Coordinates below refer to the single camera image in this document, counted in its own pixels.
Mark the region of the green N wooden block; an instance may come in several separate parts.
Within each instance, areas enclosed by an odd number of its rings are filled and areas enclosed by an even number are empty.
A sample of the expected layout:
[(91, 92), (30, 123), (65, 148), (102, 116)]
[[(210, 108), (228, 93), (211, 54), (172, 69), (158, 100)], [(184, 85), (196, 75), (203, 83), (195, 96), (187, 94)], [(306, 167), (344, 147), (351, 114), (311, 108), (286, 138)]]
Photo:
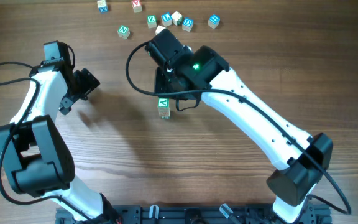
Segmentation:
[(123, 39), (127, 39), (131, 34), (130, 29), (124, 25), (121, 25), (118, 28), (117, 33), (118, 33), (119, 37), (121, 37)]

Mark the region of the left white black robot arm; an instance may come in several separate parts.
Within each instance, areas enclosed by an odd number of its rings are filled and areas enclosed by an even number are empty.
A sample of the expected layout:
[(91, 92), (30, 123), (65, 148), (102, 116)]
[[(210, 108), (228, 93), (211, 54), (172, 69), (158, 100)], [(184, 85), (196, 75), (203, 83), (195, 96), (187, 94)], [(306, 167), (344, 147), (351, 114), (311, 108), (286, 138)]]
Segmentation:
[(51, 200), (71, 223), (120, 223), (106, 197), (75, 174), (73, 157), (58, 132), (58, 113), (68, 114), (100, 82), (75, 70), (73, 49), (59, 41), (44, 44), (45, 59), (30, 68), (25, 100), (9, 124), (0, 126), (0, 193), (16, 205)]

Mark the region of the green W wooden block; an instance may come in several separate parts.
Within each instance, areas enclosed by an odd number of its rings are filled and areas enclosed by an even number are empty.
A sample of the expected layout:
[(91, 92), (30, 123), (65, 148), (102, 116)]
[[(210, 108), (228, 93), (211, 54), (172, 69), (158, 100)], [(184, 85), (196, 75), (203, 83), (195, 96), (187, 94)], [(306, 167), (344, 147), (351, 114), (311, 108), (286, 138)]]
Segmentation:
[(158, 112), (167, 114), (167, 113), (170, 113), (170, 108), (169, 107), (158, 107)]

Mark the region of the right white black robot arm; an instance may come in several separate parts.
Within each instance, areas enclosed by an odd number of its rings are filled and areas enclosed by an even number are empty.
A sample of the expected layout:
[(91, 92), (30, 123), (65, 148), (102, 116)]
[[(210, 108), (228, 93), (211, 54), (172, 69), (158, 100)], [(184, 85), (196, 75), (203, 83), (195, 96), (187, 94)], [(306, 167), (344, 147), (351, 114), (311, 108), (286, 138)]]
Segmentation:
[(261, 148), (276, 168), (267, 179), (276, 195), (273, 211), (287, 223), (297, 221), (306, 197), (323, 176), (314, 163), (324, 170), (329, 167), (332, 140), (324, 133), (310, 136), (283, 119), (251, 92), (210, 47), (192, 52), (164, 29), (145, 45), (145, 51), (158, 65), (156, 93), (203, 101)]

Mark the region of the red 6 wooden block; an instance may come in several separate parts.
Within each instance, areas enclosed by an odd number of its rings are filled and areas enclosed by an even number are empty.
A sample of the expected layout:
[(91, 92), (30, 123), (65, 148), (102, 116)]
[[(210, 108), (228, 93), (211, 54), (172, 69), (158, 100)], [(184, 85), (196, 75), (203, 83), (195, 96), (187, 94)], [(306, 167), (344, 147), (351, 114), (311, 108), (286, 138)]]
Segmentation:
[(160, 113), (159, 116), (160, 117), (162, 117), (162, 116), (169, 116), (170, 117), (170, 113)]

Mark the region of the white green-sided wooden block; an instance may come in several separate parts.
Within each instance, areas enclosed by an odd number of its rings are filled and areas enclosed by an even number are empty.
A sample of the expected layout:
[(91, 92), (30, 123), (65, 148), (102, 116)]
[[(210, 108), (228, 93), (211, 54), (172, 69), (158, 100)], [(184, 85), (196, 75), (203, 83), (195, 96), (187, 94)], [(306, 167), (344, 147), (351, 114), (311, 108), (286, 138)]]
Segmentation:
[(169, 107), (169, 99), (168, 98), (159, 98), (157, 106), (159, 108), (168, 108)]

